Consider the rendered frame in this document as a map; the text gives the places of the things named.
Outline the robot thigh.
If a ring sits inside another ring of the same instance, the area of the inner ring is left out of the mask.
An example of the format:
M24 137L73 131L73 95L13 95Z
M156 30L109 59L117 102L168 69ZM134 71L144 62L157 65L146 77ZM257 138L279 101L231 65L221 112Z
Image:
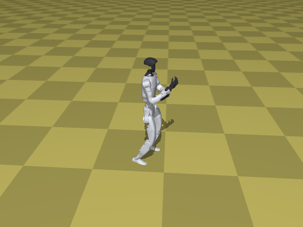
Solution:
M158 105L154 104L154 106L155 106L155 111L154 111L153 117L154 117L155 124L156 124L156 134L158 134L160 132L161 126L162 126L162 115L161 115Z
M156 124L154 117L150 115L150 112L145 113L145 116L143 116L143 123L148 124L146 128L148 139L146 141L149 141L150 145L152 146L156 138Z

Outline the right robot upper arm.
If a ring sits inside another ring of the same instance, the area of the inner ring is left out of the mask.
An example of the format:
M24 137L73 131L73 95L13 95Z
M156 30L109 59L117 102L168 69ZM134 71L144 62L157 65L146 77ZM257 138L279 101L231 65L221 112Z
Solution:
M145 89L149 103L152 104L151 99L154 97L152 97L151 82L149 79L144 79L143 88Z

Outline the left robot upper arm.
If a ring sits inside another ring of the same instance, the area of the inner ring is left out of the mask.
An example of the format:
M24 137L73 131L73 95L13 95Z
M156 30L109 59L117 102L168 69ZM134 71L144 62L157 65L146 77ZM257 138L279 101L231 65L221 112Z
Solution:
M155 75L156 75L156 77L157 77L157 73L156 72L153 72ZM158 77L157 77L157 87L156 87L156 89L157 89L157 91L159 91L160 92L160 88L161 88L162 86L160 85L160 81L159 81L159 79L158 79Z

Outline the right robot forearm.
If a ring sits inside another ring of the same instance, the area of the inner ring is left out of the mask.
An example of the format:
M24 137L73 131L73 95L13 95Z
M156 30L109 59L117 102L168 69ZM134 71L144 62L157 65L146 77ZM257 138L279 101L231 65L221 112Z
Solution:
M156 95L155 98L151 99L151 103L154 104L154 103L159 102L162 98L164 98L169 93L170 93L170 89L168 91L163 90L161 93Z

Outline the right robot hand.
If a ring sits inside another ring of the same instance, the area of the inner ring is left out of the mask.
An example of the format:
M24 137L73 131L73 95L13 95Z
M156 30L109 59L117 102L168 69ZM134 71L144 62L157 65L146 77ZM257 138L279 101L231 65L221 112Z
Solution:
M170 89L170 91L175 88L175 86L178 84L178 79L175 77L175 80L173 81L173 78L172 78L172 81L171 81L171 84L169 87L167 87L165 89L165 91L168 91Z

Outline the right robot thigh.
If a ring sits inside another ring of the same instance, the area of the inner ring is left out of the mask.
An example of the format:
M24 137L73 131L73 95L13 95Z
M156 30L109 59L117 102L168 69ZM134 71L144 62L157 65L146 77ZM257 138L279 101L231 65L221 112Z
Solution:
M152 146L156 138L156 124L154 117L150 115L150 112L145 113L145 116L143 116L143 123L148 124L146 128L148 139L146 141L149 141L150 145Z

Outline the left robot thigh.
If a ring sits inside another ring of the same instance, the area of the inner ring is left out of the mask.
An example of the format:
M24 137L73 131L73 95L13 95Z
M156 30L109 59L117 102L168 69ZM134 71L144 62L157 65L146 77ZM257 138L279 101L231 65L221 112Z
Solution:
M154 111L153 117L154 117L155 124L156 124L156 134L158 134L160 132L161 126L162 126L162 115L161 115L158 105L154 104L154 106L155 106L155 111Z

